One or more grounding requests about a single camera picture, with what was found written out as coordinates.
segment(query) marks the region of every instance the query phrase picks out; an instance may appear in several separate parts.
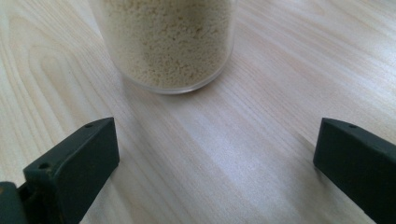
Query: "light wood surface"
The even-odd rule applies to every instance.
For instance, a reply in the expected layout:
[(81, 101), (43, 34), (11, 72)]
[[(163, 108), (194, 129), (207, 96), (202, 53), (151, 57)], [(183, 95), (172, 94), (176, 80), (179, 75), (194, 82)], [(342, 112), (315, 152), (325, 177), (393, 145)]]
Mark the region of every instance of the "light wood surface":
[(165, 96), (117, 72), (85, 0), (0, 1), (0, 180), (114, 117), (82, 223), (373, 223), (312, 163), (321, 118), (396, 143), (396, 2), (241, 0), (233, 56)]

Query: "black plastic part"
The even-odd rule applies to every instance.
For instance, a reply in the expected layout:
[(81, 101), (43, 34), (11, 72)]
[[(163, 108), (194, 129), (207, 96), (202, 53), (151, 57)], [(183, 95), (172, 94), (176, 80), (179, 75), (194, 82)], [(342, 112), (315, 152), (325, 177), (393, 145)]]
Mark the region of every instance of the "black plastic part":
[(17, 187), (10, 182), (0, 183), (0, 223), (28, 223)]
[(356, 125), (323, 119), (314, 164), (376, 223), (396, 223), (396, 146)]
[(28, 223), (79, 223), (119, 161), (114, 119), (86, 124), (23, 170), (19, 199), (7, 189), (12, 198), (0, 200), (0, 217), (22, 217), (14, 210), (22, 204)]

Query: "granular powder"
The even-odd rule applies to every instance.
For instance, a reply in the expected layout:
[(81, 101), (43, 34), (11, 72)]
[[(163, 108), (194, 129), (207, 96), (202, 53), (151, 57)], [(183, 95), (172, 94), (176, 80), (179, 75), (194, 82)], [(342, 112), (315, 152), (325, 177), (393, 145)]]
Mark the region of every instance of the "granular powder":
[(234, 0), (91, 1), (114, 64), (151, 88), (195, 85), (232, 50)]

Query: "jar bottom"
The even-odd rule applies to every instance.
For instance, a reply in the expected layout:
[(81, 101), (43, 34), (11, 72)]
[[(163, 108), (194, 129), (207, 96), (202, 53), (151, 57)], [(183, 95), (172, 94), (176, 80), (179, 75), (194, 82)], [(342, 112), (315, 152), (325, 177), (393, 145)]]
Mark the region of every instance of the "jar bottom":
[(181, 93), (186, 93), (186, 92), (190, 92), (190, 91), (196, 91), (200, 88), (202, 88), (203, 86), (209, 84), (211, 81), (213, 81), (214, 79), (216, 79), (216, 77), (218, 77), (221, 72), (224, 70), (225, 65), (227, 64), (228, 61), (230, 61), (230, 57), (231, 57), (231, 53), (229, 53), (228, 57), (226, 60), (224, 60), (224, 63), (221, 65), (221, 67), (212, 75), (208, 76), (207, 78), (193, 84), (187, 87), (180, 87), (180, 88), (158, 88), (158, 87), (151, 87), (148, 85), (145, 85), (143, 83), (140, 83), (136, 80), (134, 80), (133, 78), (127, 76), (126, 74), (124, 74), (119, 68), (119, 72), (124, 76), (127, 77), (132, 83), (134, 83), (136, 86), (145, 89), (147, 91), (152, 91), (155, 93), (159, 93), (159, 94), (181, 94)]

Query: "wood grain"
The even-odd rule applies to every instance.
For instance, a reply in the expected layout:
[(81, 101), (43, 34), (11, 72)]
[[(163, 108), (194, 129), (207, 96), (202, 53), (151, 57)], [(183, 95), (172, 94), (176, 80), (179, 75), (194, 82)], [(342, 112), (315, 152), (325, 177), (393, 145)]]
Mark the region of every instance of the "wood grain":
[(240, 1), (223, 74), (165, 96), (121, 77), (87, 1), (2, 0), (0, 180), (112, 116), (120, 167), (82, 223), (373, 223), (312, 159), (323, 117), (396, 143), (395, 12)]

